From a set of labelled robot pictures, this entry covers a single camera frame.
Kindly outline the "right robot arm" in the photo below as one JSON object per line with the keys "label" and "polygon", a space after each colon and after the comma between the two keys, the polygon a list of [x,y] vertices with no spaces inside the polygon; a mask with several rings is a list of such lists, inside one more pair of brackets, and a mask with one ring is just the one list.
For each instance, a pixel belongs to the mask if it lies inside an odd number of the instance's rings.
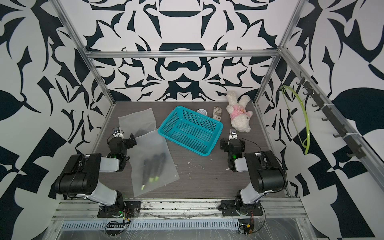
{"label": "right robot arm", "polygon": [[245,140],[231,129],[228,139],[221,139],[220,148],[228,153],[229,169],[247,172],[250,183],[238,192],[234,200],[236,211],[245,215],[258,206],[267,194],[282,191],[287,185],[287,174],[272,151],[245,153]]}

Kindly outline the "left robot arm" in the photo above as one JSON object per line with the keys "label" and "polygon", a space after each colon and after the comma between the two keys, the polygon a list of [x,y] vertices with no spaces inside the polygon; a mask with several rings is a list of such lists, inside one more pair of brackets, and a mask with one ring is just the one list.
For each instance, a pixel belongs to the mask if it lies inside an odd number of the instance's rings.
{"label": "left robot arm", "polygon": [[124,131],[116,128],[107,139],[109,154],[72,155],[57,177],[54,187],[59,195],[70,199],[84,198],[99,204],[99,218],[126,218],[133,213],[124,201],[122,193],[112,190],[99,181],[100,173],[122,172],[130,157],[127,150],[137,144],[134,134],[124,137]]}

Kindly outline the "teal plastic basket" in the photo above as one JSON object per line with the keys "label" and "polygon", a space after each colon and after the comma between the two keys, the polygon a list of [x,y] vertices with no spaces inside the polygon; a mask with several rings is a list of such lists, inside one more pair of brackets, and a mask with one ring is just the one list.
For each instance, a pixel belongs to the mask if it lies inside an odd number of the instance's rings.
{"label": "teal plastic basket", "polygon": [[217,120],[182,106],[176,107],[158,129],[160,136],[200,156],[208,156],[223,130]]}

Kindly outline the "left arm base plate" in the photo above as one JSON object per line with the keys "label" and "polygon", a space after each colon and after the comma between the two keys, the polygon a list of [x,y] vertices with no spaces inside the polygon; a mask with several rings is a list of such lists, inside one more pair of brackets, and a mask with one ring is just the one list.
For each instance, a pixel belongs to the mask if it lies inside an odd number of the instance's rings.
{"label": "left arm base plate", "polygon": [[141,201],[124,201],[112,206],[100,206],[97,214],[98,218],[130,218],[139,214],[141,211]]}

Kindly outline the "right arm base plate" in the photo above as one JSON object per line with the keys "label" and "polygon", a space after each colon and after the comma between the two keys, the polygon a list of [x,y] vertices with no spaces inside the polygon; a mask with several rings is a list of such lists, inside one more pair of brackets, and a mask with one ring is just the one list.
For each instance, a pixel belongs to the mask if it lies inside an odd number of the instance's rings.
{"label": "right arm base plate", "polygon": [[237,200],[221,200],[218,211],[221,211],[225,217],[259,217],[264,214],[260,203],[244,205]]}

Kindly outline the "translucent zip bag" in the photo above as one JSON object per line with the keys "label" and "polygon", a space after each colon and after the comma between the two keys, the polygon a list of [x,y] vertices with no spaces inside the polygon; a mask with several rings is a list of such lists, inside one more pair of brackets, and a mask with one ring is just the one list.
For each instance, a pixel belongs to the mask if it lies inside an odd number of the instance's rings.
{"label": "translucent zip bag", "polygon": [[119,127],[127,136],[136,133],[140,129],[146,129],[149,133],[157,130],[156,119],[151,108],[123,117],[118,117],[118,120]]}
{"label": "translucent zip bag", "polygon": [[127,151],[132,167],[134,197],[141,196],[180,179],[166,139],[158,131],[136,138]]}

